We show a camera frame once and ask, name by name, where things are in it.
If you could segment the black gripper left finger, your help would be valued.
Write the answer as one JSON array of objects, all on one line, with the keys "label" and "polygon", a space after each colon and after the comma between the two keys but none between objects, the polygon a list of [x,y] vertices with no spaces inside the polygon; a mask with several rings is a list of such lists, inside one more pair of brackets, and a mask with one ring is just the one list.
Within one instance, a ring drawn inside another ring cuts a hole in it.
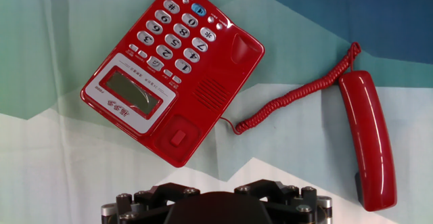
[{"label": "black gripper left finger", "polygon": [[101,224],[163,223],[178,201],[199,195],[199,189],[176,183],[121,193],[115,202],[101,206]]}]

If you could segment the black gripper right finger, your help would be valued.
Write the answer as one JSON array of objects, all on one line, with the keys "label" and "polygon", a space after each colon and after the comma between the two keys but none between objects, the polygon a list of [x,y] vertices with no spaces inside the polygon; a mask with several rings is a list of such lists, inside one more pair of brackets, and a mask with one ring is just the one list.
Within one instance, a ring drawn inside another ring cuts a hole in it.
[{"label": "black gripper right finger", "polygon": [[332,224],[332,198],[321,196],[312,186],[284,185],[260,179],[236,187],[233,192],[258,204],[270,223]]}]

